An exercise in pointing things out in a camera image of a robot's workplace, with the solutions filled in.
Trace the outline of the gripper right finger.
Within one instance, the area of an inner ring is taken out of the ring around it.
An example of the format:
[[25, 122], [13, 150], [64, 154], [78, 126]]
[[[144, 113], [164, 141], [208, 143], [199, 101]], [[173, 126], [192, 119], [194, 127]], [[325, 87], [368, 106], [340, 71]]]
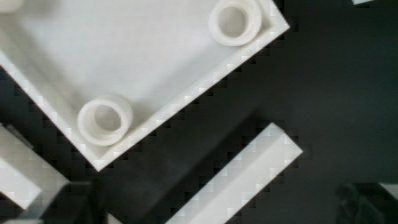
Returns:
[[398, 183], [347, 183], [336, 197], [336, 224], [398, 224]]

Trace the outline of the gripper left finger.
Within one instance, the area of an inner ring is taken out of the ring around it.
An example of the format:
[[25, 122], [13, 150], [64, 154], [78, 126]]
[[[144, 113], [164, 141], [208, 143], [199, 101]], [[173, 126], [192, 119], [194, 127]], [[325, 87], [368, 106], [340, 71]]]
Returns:
[[96, 182], [71, 182], [62, 187], [41, 220], [45, 224], [107, 223], [105, 196]]

